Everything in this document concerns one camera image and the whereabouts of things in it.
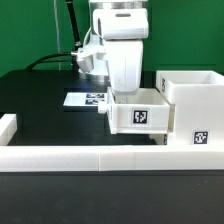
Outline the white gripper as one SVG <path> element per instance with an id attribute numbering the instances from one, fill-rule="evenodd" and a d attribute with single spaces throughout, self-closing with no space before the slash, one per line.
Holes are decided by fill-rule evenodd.
<path id="1" fill-rule="evenodd" d="M 117 104 L 126 104 L 127 95 L 140 86 L 143 42 L 149 35 L 145 8 L 96 9 L 94 32 L 105 49 L 111 88 Z"/>

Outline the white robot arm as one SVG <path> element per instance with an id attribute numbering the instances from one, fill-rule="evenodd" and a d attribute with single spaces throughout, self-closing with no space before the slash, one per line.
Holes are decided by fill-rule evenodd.
<path id="1" fill-rule="evenodd" d="M 80 76 L 110 82 L 116 103 L 140 87 L 143 39 L 149 35 L 148 0 L 89 0 L 90 29 L 78 50 Z"/>

